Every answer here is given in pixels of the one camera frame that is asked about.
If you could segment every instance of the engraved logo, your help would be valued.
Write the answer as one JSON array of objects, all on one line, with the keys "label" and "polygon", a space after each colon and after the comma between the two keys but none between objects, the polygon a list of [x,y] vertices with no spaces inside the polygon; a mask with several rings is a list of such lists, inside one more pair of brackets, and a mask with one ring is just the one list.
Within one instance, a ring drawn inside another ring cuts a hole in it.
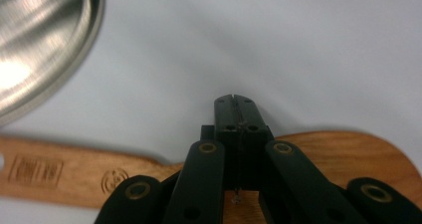
[{"label": "engraved logo", "polygon": [[121,182],[128,178],[127,172],[121,168],[107,171],[102,180],[103,193],[112,193]]},{"label": "engraved logo", "polygon": [[56,187],[63,161],[39,156],[17,155],[9,175],[10,182]]}]

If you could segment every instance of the metal bowl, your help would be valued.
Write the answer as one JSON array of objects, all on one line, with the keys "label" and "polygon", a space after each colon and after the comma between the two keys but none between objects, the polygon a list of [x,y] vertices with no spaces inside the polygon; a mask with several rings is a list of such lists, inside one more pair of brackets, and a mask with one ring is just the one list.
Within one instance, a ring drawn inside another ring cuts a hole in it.
[{"label": "metal bowl", "polygon": [[0,0],[0,125],[49,97],[93,44],[105,0]]}]

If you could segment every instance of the wooden spatula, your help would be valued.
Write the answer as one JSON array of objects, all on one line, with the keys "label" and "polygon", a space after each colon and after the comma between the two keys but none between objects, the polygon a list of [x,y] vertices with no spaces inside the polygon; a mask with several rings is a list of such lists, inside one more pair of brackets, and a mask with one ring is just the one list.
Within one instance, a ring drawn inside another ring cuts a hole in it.
[{"label": "wooden spatula", "polygon": [[[422,179],[396,147],[370,134],[307,132],[277,137],[296,144],[333,183],[345,187],[356,177],[381,180],[422,208]],[[124,179],[142,174],[163,180],[182,163],[162,165],[143,156],[0,137],[4,165],[0,194],[100,208]],[[224,223],[265,223],[257,192],[242,192],[241,203],[226,192]]]}]

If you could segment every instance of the wood grain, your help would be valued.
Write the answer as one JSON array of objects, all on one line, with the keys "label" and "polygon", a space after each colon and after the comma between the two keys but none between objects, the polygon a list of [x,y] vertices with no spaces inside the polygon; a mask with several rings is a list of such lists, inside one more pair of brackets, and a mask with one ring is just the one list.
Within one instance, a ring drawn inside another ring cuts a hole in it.
[{"label": "wood grain", "polygon": [[[403,153],[370,134],[320,131],[277,139],[296,144],[333,183],[369,176],[384,181],[422,208],[421,176]],[[137,174],[163,180],[182,164],[161,165],[147,157],[43,141],[0,137],[5,163],[0,194],[61,204],[100,208],[112,189]],[[241,192],[233,204],[226,192],[224,223],[265,223],[257,192]]]}]

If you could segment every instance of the brass screw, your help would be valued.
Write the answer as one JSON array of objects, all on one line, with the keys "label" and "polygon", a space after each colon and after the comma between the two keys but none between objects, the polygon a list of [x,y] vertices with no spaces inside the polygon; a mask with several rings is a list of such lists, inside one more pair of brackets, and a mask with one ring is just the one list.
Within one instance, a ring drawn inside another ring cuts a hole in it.
[{"label": "brass screw", "polygon": [[217,150],[217,146],[214,143],[201,143],[199,145],[199,150],[204,153],[211,153]]},{"label": "brass screw", "polygon": [[360,186],[360,190],[367,197],[377,202],[388,203],[393,200],[393,197],[390,193],[373,184],[363,184],[362,186]]},{"label": "brass screw", "polygon": [[143,198],[149,194],[151,191],[151,186],[144,181],[139,181],[130,184],[124,194],[126,194],[126,197],[131,200],[137,200],[140,198]]},{"label": "brass screw", "polygon": [[285,143],[276,143],[274,144],[273,148],[276,152],[281,154],[289,154],[293,152],[293,149]]}]

